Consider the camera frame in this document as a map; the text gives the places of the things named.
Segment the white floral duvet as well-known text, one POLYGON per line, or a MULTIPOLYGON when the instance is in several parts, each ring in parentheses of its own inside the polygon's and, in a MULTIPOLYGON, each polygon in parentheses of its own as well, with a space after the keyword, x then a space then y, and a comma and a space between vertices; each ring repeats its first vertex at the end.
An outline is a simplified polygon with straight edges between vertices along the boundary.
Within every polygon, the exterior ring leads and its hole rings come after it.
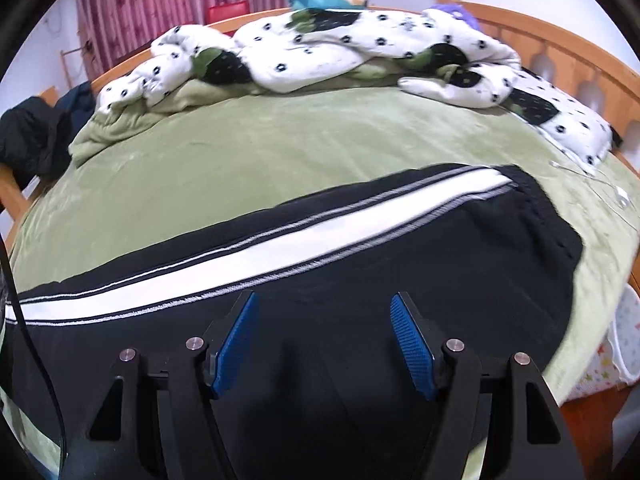
POLYGON ((100 91, 96 109, 154 106, 192 78, 291 93, 346 75, 395 77, 402 91, 454 106, 502 107, 582 167, 612 148, 614 129, 597 112, 526 70, 507 44, 434 8, 307 8, 247 23, 233 36, 179 25, 152 42, 147 61, 100 91))

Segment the black jacket on bedframe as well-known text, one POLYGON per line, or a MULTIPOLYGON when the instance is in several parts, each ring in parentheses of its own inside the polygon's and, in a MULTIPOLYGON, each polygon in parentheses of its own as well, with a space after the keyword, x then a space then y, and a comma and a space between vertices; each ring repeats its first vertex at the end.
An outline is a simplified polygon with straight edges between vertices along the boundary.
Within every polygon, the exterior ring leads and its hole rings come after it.
POLYGON ((1 116, 1 162, 21 190, 34 177, 55 180, 70 164, 68 117, 40 96, 31 96, 1 116))

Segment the white star-patterned bin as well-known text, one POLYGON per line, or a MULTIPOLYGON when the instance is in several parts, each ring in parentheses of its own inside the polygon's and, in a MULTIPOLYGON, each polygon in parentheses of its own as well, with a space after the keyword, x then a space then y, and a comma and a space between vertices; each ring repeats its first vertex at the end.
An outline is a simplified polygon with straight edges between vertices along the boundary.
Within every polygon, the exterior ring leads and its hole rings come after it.
POLYGON ((626 285, 608 331, 567 400, 585 398, 612 388, 621 389, 638 382, 639 322, 639 296, 630 285, 626 285))

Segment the wooden coat rack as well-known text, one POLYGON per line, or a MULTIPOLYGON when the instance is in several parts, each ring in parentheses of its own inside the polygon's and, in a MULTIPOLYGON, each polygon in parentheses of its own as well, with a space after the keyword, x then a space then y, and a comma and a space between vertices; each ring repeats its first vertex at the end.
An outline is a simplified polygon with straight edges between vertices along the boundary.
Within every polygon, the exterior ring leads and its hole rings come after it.
POLYGON ((86 40, 79 47, 58 52, 67 88, 71 89, 91 79, 94 47, 91 40, 86 40))

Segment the green plush bed blanket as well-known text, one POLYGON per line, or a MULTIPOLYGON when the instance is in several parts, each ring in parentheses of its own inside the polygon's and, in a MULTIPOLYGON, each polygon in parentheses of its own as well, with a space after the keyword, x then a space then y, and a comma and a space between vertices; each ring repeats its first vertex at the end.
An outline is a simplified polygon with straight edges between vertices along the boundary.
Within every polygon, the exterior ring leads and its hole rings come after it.
POLYGON ((216 101, 198 82, 190 110, 67 170, 26 212, 11 263, 19 290, 241 214, 352 182, 442 162, 514 164, 582 237, 573 317, 546 370, 565 399, 605 332, 638 250, 637 217, 559 168, 561 154, 501 110, 476 112, 392 87, 216 101))

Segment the black sweatpants with white stripe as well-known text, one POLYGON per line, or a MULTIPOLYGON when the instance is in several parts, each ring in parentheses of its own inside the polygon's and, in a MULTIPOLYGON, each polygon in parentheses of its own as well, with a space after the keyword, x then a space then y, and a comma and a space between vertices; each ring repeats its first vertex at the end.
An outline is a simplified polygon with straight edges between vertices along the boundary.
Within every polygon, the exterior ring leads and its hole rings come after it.
POLYGON ((254 332, 214 405, 243 479, 408 479, 434 405, 390 322, 408 292, 482 356, 549 363, 582 239, 517 166, 438 165, 329 188, 130 252, 21 293, 59 408, 14 323, 10 398, 49 438, 81 433, 119 351, 181 349, 255 292, 254 332))

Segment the dark blue garment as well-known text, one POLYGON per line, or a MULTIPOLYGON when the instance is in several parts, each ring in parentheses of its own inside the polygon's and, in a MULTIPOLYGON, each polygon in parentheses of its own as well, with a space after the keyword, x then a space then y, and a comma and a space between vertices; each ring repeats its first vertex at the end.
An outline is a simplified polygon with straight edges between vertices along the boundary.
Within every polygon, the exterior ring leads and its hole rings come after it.
POLYGON ((96 97, 91 82, 85 81, 71 88, 56 101, 54 108, 64 116, 70 131, 78 133, 96 109, 96 97))

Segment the teal patterned pillow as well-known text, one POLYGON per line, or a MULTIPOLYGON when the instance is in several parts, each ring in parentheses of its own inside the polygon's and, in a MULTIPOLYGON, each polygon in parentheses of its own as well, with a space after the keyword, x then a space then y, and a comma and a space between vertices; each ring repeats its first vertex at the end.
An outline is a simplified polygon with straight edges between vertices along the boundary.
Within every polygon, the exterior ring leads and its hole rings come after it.
POLYGON ((363 10, 367 9, 367 0, 288 0, 292 11, 317 10, 363 10))

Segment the purple plush toy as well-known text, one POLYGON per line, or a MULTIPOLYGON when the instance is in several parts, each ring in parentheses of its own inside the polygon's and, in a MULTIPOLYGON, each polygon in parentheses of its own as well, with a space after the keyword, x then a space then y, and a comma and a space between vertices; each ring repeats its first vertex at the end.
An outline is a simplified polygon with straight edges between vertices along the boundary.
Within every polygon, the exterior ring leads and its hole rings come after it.
POLYGON ((460 3, 436 3, 432 6, 432 9, 448 13, 456 20, 469 25, 472 29, 482 30, 477 18, 460 3))

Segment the right red chair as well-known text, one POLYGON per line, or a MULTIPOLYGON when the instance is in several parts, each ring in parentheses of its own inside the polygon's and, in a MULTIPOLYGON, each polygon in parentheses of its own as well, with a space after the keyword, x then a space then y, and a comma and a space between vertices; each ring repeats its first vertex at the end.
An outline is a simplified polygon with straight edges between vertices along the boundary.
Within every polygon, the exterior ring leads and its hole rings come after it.
POLYGON ((216 6, 210 6, 206 11, 206 23, 212 24, 230 18, 238 18, 239 16, 250 13, 250 4, 247 0, 240 0, 232 3, 221 3, 216 6))

